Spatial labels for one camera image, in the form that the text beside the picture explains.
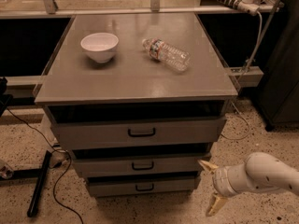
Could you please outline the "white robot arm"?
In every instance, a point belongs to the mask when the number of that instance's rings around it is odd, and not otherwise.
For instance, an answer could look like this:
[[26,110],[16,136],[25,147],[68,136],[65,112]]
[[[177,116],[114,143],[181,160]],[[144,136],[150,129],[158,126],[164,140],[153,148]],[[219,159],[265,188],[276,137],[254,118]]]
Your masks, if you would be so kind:
[[229,198],[243,192],[265,193],[282,189],[299,195],[299,171],[267,153],[251,153],[243,163],[233,166],[220,167],[204,160],[198,162],[212,174],[215,189],[206,210],[208,217],[215,216]]

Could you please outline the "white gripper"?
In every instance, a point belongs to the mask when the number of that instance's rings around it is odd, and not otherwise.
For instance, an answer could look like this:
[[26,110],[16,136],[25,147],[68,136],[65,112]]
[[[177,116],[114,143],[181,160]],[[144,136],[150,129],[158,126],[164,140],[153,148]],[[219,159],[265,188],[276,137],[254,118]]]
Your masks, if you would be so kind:
[[233,189],[229,181],[226,167],[218,168],[216,164],[204,160],[199,160],[198,162],[205,170],[213,174],[213,186],[218,192],[211,194],[210,202],[206,210],[206,215],[208,217],[212,217],[215,216],[223,208],[223,206],[225,206],[228,202],[227,197],[233,197],[237,195],[237,192]]

